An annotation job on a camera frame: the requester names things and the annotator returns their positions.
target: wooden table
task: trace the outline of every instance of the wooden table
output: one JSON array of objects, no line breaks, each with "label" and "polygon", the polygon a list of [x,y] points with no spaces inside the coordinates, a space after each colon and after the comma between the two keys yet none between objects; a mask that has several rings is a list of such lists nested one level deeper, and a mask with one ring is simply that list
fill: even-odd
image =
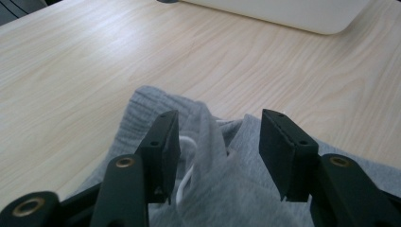
[{"label": "wooden table", "polygon": [[0,208],[72,193],[145,84],[222,118],[284,112],[401,167],[401,3],[372,1],[323,36],[188,3],[65,0],[0,27]]}]

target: wood grain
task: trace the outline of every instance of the wood grain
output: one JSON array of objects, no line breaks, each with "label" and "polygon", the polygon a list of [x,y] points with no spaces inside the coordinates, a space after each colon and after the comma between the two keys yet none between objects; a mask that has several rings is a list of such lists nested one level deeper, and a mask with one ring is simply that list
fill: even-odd
[{"label": "wood grain", "polygon": [[333,146],[401,168],[401,4],[322,36],[187,3],[65,0],[0,27],[0,208],[72,193],[136,88],[227,119],[284,112]]}]

